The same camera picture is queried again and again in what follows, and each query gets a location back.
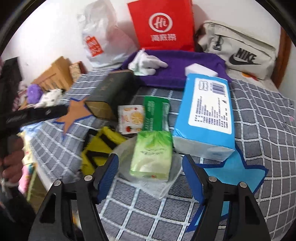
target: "green tissue pack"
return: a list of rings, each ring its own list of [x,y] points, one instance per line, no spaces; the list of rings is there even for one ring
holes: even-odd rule
[[[169,131],[168,112],[170,101],[168,99],[146,96],[144,108],[145,122],[143,131]]]
[[[168,181],[172,164],[173,139],[169,131],[141,131],[131,162],[134,177]]]

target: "white plastic bag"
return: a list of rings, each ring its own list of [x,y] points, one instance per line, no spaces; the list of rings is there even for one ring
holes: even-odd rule
[[[109,0],[98,0],[78,15],[78,23],[87,58],[93,68],[119,67],[137,47],[132,39],[117,27],[117,18]]]
[[[149,195],[161,199],[168,194],[171,186],[180,175],[182,169],[182,157],[178,154],[173,154],[170,176],[167,182],[133,177],[130,175],[129,171],[136,141],[137,137],[135,136],[121,143],[113,150],[113,153],[118,155],[119,158],[118,172],[121,173],[126,180],[131,182],[134,187],[140,188]]]

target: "orange star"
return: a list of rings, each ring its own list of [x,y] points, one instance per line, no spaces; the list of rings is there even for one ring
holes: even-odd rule
[[[85,106],[85,99],[83,100],[70,100],[68,113],[55,121],[58,124],[64,125],[64,135],[68,132],[69,128],[75,121],[91,117],[92,113]]]

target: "person's hand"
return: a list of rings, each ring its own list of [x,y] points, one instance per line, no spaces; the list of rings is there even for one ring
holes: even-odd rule
[[[2,176],[8,179],[11,183],[17,183],[22,177],[22,160],[24,158],[23,152],[24,143],[22,138],[18,138],[14,141],[11,155],[2,160],[0,158],[0,165],[6,166],[7,168],[3,171]]]

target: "blue gripper pad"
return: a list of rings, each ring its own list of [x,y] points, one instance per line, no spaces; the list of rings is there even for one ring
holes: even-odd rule
[[[182,167],[194,199],[199,201],[199,203],[203,203],[204,196],[202,192],[202,184],[186,156],[182,159]]]
[[[99,194],[97,196],[99,203],[101,203],[108,195],[113,179],[117,173],[119,165],[118,156],[114,155],[108,169],[98,185]]]

